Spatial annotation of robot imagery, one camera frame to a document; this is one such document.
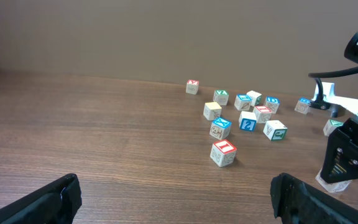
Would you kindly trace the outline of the plain top green-sided block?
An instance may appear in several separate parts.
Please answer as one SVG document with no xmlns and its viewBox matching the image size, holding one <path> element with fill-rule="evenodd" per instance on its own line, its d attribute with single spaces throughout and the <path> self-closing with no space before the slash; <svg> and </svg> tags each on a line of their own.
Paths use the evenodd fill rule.
<svg viewBox="0 0 358 224">
<path fill-rule="evenodd" d="M 251 97 L 251 103 L 250 103 L 251 106 L 259 105 L 262 97 L 261 93 L 251 90 L 247 92 L 247 95 Z"/>
</svg>

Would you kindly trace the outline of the green N letter block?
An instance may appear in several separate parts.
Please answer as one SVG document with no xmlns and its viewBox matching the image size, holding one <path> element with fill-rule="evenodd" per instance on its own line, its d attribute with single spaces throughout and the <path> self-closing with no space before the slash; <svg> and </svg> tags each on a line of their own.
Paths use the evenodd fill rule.
<svg viewBox="0 0 358 224">
<path fill-rule="evenodd" d="M 343 122 L 329 119 L 323 128 L 324 135 L 328 137 L 336 128 L 342 126 L 343 124 Z"/>
</svg>

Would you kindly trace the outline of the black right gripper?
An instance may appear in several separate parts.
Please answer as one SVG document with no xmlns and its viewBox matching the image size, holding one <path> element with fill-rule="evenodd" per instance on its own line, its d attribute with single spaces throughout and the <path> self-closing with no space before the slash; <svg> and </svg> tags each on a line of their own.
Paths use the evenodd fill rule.
<svg viewBox="0 0 358 224">
<path fill-rule="evenodd" d="M 329 184 L 358 179 L 358 119 L 349 118 L 329 135 L 320 176 Z"/>
</svg>

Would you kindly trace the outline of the green Z letter block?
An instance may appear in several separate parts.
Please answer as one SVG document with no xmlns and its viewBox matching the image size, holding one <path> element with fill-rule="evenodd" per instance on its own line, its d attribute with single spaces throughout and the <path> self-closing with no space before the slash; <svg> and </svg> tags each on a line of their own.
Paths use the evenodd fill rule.
<svg viewBox="0 0 358 224">
<path fill-rule="evenodd" d="M 219 105 L 226 106 L 229 99 L 229 93 L 226 90 L 215 90 L 213 101 L 217 102 Z"/>
</svg>

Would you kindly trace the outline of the blue D letter block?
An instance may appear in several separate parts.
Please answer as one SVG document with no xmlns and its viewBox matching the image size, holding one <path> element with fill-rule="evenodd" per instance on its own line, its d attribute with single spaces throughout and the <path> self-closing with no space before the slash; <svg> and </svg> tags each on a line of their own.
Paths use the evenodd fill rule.
<svg viewBox="0 0 358 224">
<path fill-rule="evenodd" d="M 280 100 L 272 96 L 266 96 L 264 106 L 272 111 L 275 114 L 280 106 Z"/>
</svg>

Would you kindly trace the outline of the red I letter block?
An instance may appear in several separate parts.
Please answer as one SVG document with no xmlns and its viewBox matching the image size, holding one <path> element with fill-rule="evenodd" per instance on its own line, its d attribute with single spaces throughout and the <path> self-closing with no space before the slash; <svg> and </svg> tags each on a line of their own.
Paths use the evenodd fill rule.
<svg viewBox="0 0 358 224">
<path fill-rule="evenodd" d="M 211 148 L 210 158 L 219 166 L 224 167 L 234 162 L 237 148 L 228 140 L 214 142 Z"/>
</svg>

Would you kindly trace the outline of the red Y letter block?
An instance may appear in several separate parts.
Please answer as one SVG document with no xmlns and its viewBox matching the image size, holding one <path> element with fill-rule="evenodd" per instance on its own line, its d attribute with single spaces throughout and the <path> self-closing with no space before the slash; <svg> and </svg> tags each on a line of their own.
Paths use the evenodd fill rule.
<svg viewBox="0 0 358 224">
<path fill-rule="evenodd" d="M 186 83 L 186 93 L 196 95 L 200 82 L 198 80 L 188 80 Z"/>
</svg>

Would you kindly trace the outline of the yellow O letter block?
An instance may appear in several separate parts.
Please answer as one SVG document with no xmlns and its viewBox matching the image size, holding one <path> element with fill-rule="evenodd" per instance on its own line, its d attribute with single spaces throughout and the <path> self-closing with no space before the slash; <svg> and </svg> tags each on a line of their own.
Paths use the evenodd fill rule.
<svg viewBox="0 0 358 224">
<path fill-rule="evenodd" d="M 329 193 L 342 192 L 351 184 L 352 180 L 346 180 L 342 182 L 336 182 L 329 184 L 321 177 L 321 170 L 315 177 L 316 181 Z"/>
</svg>

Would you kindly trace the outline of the blue 2 number block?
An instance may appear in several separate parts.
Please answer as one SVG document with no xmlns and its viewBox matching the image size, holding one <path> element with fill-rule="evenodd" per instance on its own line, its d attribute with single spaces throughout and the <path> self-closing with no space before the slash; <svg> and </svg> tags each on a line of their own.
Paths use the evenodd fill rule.
<svg viewBox="0 0 358 224">
<path fill-rule="evenodd" d="M 256 125 L 256 115 L 252 112 L 242 111 L 239 117 L 239 128 L 244 131 L 253 132 Z"/>
</svg>

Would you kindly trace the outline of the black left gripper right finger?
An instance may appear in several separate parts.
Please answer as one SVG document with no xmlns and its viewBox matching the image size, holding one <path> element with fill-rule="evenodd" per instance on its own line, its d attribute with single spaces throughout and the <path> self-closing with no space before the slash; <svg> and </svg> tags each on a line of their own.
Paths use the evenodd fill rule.
<svg viewBox="0 0 358 224">
<path fill-rule="evenodd" d="M 270 196 L 285 224 L 358 224 L 358 210 L 287 173 L 272 179 Z"/>
</svg>

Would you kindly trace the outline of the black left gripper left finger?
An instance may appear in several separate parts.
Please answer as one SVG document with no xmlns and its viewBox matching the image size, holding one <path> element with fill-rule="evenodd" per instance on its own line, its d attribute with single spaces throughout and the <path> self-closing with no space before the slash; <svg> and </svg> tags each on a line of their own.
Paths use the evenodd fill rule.
<svg viewBox="0 0 358 224">
<path fill-rule="evenodd" d="M 71 173 L 1 208 L 0 224 L 71 224 L 81 206 L 80 183 Z"/>
</svg>

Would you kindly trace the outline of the blue X letter block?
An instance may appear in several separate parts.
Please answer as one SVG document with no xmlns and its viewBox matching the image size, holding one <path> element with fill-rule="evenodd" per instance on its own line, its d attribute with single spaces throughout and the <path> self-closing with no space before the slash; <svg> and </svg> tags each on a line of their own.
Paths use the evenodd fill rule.
<svg viewBox="0 0 358 224">
<path fill-rule="evenodd" d="M 209 134 L 218 140 L 223 140 L 229 135 L 231 124 L 224 118 L 217 118 L 211 123 Z"/>
</svg>

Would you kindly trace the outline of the blue L letter block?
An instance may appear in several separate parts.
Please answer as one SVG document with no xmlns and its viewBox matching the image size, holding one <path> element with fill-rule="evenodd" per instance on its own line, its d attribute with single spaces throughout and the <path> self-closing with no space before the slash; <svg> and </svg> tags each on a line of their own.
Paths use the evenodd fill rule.
<svg viewBox="0 0 358 224">
<path fill-rule="evenodd" d="M 236 95 L 234 107 L 239 111 L 249 111 L 252 98 L 249 95 Z"/>
</svg>

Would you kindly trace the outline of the green J letter block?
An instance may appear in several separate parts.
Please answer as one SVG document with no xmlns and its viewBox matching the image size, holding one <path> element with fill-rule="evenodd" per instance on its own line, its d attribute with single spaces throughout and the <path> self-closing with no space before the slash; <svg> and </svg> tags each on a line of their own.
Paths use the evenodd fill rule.
<svg viewBox="0 0 358 224">
<path fill-rule="evenodd" d="M 269 120 L 264 126 L 263 133 L 270 141 L 280 141 L 286 136 L 288 128 L 279 120 Z"/>
</svg>

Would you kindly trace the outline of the yellow top block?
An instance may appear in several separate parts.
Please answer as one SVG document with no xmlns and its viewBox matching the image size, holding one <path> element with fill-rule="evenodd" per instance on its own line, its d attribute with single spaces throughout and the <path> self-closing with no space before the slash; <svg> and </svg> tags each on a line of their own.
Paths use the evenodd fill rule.
<svg viewBox="0 0 358 224">
<path fill-rule="evenodd" d="M 208 102 L 204 104 L 203 115 L 208 121 L 213 121 L 220 117 L 222 108 L 217 102 Z"/>
</svg>

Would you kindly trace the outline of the blue symbol block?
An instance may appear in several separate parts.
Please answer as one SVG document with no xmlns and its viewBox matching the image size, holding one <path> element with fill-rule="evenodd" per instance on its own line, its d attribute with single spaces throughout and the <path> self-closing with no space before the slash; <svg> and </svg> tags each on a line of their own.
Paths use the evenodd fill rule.
<svg viewBox="0 0 358 224">
<path fill-rule="evenodd" d="M 295 106 L 295 111 L 307 114 L 310 110 L 311 101 L 306 98 L 300 98 Z"/>
</svg>

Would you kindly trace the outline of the red E letter block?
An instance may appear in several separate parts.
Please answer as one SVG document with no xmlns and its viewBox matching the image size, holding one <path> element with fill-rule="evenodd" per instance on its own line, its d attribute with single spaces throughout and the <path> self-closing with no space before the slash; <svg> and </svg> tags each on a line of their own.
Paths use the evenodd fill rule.
<svg viewBox="0 0 358 224">
<path fill-rule="evenodd" d="M 256 116 L 257 123 L 266 123 L 272 115 L 272 111 L 266 106 L 255 106 L 253 113 Z"/>
</svg>

